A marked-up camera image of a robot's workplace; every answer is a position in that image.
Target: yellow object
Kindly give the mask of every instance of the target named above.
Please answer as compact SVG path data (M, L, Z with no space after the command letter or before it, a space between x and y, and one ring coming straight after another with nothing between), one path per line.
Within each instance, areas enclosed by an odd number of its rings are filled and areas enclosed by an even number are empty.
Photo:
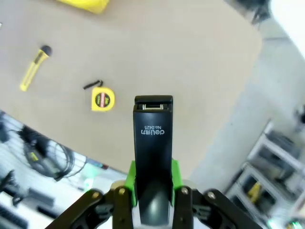
M88 10L92 13L101 13L109 0L58 0L77 8Z
M113 108L115 96L107 87L95 87L92 90L91 109L93 111L109 111Z
M250 198L250 201L252 203L256 203L256 201L259 199L260 197L260 192L261 192L261 187L262 185L258 182L256 182L252 188L250 189L250 191L248 192L248 197Z
M25 74L21 84L20 84L20 90L26 91L32 82L35 73L37 72L40 64L46 60L51 55L51 48L47 45L42 46L42 48L39 50L37 57L35 60L30 64L30 67Z

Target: table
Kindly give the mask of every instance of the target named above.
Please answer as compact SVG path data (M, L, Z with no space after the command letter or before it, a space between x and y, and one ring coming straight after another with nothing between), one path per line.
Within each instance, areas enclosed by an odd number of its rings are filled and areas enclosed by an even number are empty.
M260 52L258 32L222 0L112 0L100 15L51 0L0 2L0 109L78 153L127 172L136 95L174 97L173 158L188 177L228 119ZM27 92L30 62L53 54ZM91 111L97 79L116 95Z

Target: tape measure label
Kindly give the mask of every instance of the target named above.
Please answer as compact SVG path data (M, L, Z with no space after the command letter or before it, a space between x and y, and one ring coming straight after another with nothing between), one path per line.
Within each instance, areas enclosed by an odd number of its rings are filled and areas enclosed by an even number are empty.
M99 93L95 97L95 103L99 107L107 107L110 104L110 97L106 93Z

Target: black equipment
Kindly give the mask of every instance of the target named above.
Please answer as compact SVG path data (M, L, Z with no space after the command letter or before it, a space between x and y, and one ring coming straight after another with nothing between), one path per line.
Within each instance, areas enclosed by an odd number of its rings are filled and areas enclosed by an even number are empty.
M172 96L137 96L133 122L135 161L125 185L106 194L89 190L47 229L94 229L110 216L113 229L133 229L137 202L141 223L149 226L168 225L172 205L173 229L193 229L194 217L212 229L261 229L218 190L201 194L183 185L172 160Z

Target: screw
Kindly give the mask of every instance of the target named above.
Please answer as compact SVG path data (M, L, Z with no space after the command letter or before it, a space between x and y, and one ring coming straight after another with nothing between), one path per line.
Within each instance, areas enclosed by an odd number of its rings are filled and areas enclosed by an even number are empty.
M124 195L124 193L125 193L125 189L124 189L124 188L121 188L121 189L119 190L119 194L120 194L120 195Z
M181 188L181 191L183 194L187 195L189 193L189 191L187 190L187 188L183 187Z
M97 198L99 195L100 195L100 194L99 194L98 192L95 192L95 193L92 194L92 198L95 199L95 198Z
M216 196L213 192L208 192L208 197L211 199L216 199Z

